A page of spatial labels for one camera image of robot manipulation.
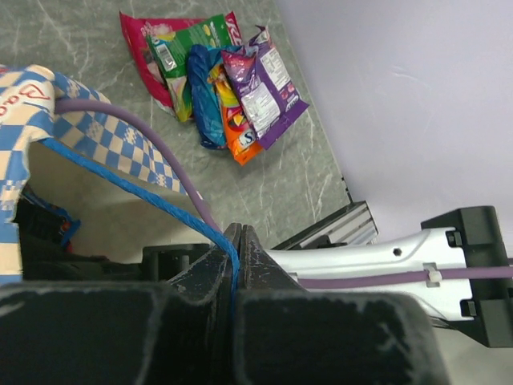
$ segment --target green snack bag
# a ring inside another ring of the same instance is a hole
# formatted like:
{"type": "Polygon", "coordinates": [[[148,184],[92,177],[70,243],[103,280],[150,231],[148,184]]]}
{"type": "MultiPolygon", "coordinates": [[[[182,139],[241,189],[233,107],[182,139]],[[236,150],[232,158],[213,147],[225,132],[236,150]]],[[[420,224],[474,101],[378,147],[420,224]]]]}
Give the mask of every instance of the green snack bag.
{"type": "Polygon", "coordinates": [[[168,84],[176,118],[192,116],[191,87],[187,81],[187,58],[194,44],[223,47],[232,43],[223,14],[213,16],[185,30],[146,37],[151,54],[168,84]]]}

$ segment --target candy bag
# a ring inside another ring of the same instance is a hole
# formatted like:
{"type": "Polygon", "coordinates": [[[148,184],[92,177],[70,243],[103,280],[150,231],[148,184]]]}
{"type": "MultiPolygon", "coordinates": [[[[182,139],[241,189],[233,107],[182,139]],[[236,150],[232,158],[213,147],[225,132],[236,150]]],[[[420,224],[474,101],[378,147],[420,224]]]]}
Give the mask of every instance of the candy bag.
{"type": "Polygon", "coordinates": [[[262,146],[257,142],[255,132],[249,125],[244,110],[230,87],[224,66],[217,64],[211,69],[210,77],[216,86],[228,148],[233,159],[244,166],[262,151],[262,146]]]}
{"type": "MultiPolygon", "coordinates": [[[[224,47],[236,51],[240,47],[224,47]]],[[[191,86],[194,120],[200,133],[201,145],[209,149],[226,148],[226,136],[221,119],[216,90],[210,79],[210,70],[219,61],[220,49],[196,44],[187,60],[187,77],[191,86]]]]}
{"type": "MultiPolygon", "coordinates": [[[[224,17],[228,31],[235,45],[242,44],[239,26],[235,14],[230,12],[224,17]]],[[[202,21],[202,18],[131,18],[119,12],[121,31],[125,38],[135,66],[150,95],[165,111],[174,115],[171,95],[160,75],[157,63],[151,56],[146,36],[166,35],[175,30],[189,28],[202,21]]]]}
{"type": "Polygon", "coordinates": [[[306,110],[267,28],[237,53],[222,52],[233,90],[266,150],[306,110]]]}
{"type": "MultiPolygon", "coordinates": [[[[238,51],[240,47],[222,47],[238,51]]],[[[201,145],[206,148],[228,148],[241,165],[253,158],[262,147],[245,118],[226,79],[220,48],[192,46],[187,62],[192,106],[201,145]]]]}
{"type": "Polygon", "coordinates": [[[147,43],[168,84],[176,118],[180,122],[192,116],[191,87],[187,81],[187,57],[194,44],[222,47],[231,44],[228,26],[222,14],[198,22],[185,30],[166,35],[147,36],[147,43]]]}

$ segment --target blue snack bag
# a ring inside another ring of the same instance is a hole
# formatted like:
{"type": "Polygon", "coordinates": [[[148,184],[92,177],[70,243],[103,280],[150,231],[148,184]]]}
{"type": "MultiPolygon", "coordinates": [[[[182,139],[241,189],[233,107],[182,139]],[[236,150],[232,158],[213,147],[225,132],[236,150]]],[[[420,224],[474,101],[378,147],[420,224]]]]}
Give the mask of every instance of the blue snack bag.
{"type": "Polygon", "coordinates": [[[222,63],[221,51],[236,52],[239,49],[238,46],[212,48],[196,44],[189,52],[187,75],[191,85],[192,107],[200,132],[200,143],[205,148],[227,147],[219,101],[210,79],[210,70],[222,63]]]}

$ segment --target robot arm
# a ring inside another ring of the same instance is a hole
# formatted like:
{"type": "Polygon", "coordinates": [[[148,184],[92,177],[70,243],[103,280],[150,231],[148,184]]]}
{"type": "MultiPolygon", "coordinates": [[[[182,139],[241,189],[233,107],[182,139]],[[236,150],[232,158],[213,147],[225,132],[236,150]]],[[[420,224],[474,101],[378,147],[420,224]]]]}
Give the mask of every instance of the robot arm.
{"type": "Polygon", "coordinates": [[[409,294],[434,318],[489,347],[513,347],[513,268],[495,209],[457,209],[380,245],[269,255],[311,291],[409,294]]]}

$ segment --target blue and white checkered paper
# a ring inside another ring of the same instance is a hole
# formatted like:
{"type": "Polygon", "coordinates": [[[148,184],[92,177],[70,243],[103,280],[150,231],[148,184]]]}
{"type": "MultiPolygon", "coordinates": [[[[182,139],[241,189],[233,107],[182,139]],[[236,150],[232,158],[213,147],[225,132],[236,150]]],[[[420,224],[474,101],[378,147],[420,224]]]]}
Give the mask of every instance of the blue and white checkered paper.
{"type": "Polygon", "coordinates": [[[160,152],[131,125],[96,112],[55,115],[56,99],[110,103],[104,95],[44,67],[0,66],[0,283],[21,280],[18,226],[11,221],[29,179],[30,142],[54,137],[100,164],[185,194],[160,152]]]}

